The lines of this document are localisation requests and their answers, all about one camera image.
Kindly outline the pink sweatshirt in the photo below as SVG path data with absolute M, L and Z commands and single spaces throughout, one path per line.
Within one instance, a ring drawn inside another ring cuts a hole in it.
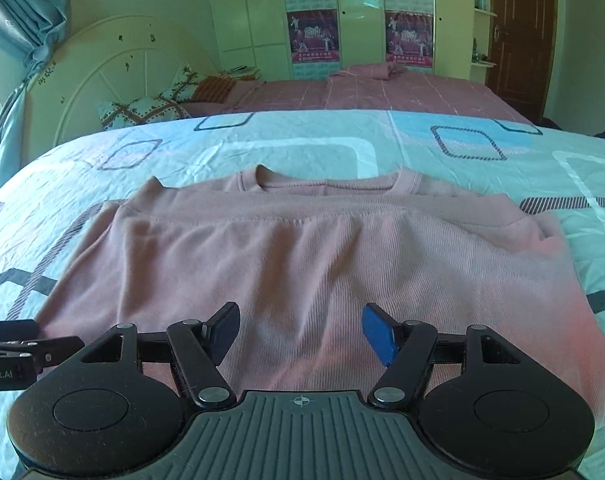
M 365 304 L 450 334 L 487 325 L 578 391 L 605 424 L 605 335 L 549 212 L 418 172 L 297 181 L 264 167 L 167 188 L 157 179 L 94 219 L 38 320 L 92 341 L 214 314 L 242 326 L 233 389 L 368 390 L 381 368 Z

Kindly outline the blue patterned bed sheet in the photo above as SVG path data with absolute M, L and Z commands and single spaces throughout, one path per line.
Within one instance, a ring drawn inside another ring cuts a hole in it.
M 383 110 L 217 115 L 82 136 L 0 189 L 0 320 L 33 318 L 107 200 L 148 178 L 172 186 L 264 165 L 299 179 L 366 179 L 402 167 L 525 211 L 557 214 L 605 333 L 605 140 L 482 119 Z

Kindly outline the patterned pillow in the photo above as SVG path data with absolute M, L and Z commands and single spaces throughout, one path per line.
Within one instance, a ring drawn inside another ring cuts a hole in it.
M 103 129 L 115 130 L 188 119 L 191 115 L 183 104 L 191 101 L 205 78 L 206 75 L 185 65 L 176 73 L 170 86 L 157 96 L 143 96 L 128 104 L 103 102 L 97 109 Z

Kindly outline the orange striped pillow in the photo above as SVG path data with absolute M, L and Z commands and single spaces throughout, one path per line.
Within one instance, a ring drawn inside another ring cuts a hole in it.
M 244 96 L 258 88 L 260 80 L 233 79 L 229 77 L 206 77 L 196 88 L 191 102 L 214 104 L 236 104 Z

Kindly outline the pink striped bed cover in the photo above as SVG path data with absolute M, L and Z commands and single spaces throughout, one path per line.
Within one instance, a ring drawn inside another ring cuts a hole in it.
M 413 70 L 387 81 L 331 76 L 261 81 L 236 104 L 190 101 L 183 107 L 192 117 L 268 110 L 400 110 L 531 123 L 484 84 Z

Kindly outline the folded pink cloth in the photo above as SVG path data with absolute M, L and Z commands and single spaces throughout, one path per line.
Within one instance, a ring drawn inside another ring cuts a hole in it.
M 336 70 L 335 73 L 331 74 L 331 78 L 337 77 L 354 77 L 361 79 L 372 79 L 387 81 L 393 78 L 397 78 L 406 72 L 406 68 L 403 65 L 383 62 L 376 64 L 357 64 L 350 65 L 341 70 Z

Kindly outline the white round headboard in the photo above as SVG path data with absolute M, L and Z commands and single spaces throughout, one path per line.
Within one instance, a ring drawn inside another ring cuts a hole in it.
M 98 105 L 157 96 L 185 65 L 217 71 L 193 34 L 160 18 L 120 15 L 81 29 L 28 86 L 19 165 L 101 131 Z

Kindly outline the brown wooden door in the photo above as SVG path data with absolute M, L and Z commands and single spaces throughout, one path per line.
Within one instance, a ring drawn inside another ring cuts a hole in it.
M 551 81 L 557 0 L 491 0 L 489 88 L 520 115 L 541 122 Z

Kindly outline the lower right poster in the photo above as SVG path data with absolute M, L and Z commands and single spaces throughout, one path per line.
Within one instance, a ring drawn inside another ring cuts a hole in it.
M 404 11 L 385 12 L 386 61 L 433 69 L 433 15 Z

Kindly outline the lower left poster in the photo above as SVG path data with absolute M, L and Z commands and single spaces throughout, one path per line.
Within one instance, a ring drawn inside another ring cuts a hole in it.
M 335 9 L 287 13 L 290 54 L 296 80 L 325 79 L 340 68 Z

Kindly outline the corner shelf unit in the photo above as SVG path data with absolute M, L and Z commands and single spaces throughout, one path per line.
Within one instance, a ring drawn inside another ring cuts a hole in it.
M 492 0 L 473 0 L 473 53 L 470 79 L 481 84 L 487 81 L 489 70 L 494 66 L 491 60 L 491 44 L 495 18 Z

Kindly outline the blue curtain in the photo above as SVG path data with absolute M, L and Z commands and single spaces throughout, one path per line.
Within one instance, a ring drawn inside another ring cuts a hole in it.
M 27 89 L 67 36 L 70 0 L 0 0 L 0 48 L 25 70 L 0 109 L 0 188 L 22 154 Z

